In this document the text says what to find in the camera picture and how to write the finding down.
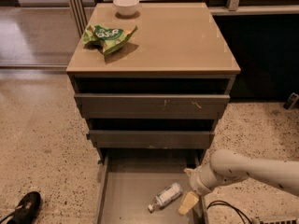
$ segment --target black shoe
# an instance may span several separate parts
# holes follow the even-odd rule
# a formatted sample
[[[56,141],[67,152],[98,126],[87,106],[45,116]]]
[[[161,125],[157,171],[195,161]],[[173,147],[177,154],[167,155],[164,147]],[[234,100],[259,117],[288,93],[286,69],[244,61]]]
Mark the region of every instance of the black shoe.
[[[27,193],[19,202],[18,207],[7,224],[31,224],[37,215],[41,202],[37,191]]]

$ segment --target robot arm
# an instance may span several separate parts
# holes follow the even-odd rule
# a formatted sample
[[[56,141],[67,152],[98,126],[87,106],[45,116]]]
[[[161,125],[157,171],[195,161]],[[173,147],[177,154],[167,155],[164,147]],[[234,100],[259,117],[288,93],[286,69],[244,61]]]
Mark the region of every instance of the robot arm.
[[[253,178],[299,196],[299,162],[252,159],[227,149],[217,150],[210,162],[185,170],[193,191],[204,196],[219,186]]]

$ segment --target tabletop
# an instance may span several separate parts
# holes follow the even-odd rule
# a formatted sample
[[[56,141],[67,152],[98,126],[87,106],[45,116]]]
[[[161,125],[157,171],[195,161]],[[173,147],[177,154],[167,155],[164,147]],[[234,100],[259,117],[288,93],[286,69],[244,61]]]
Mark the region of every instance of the tabletop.
[[[113,54],[86,47],[82,38],[67,67],[77,73],[235,75],[240,68],[205,3],[141,3],[118,16],[113,4],[97,4],[89,24],[138,30]]]

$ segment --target snack bag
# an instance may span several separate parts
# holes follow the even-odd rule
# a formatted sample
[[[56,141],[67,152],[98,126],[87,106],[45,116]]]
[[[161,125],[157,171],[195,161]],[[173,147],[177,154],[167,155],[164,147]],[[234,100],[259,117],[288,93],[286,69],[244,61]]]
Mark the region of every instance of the snack bag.
[[[103,54],[106,56],[122,48],[137,29],[137,26],[133,31],[128,31],[119,28],[109,29],[101,25],[90,25],[84,31],[83,43],[101,46]]]

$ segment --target white bowl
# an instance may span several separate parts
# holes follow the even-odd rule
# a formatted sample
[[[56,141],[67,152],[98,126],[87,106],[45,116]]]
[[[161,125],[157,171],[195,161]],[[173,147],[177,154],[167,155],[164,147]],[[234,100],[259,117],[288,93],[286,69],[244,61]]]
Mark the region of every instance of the white bowl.
[[[117,12],[124,17],[132,17],[138,10],[139,0],[113,0]]]

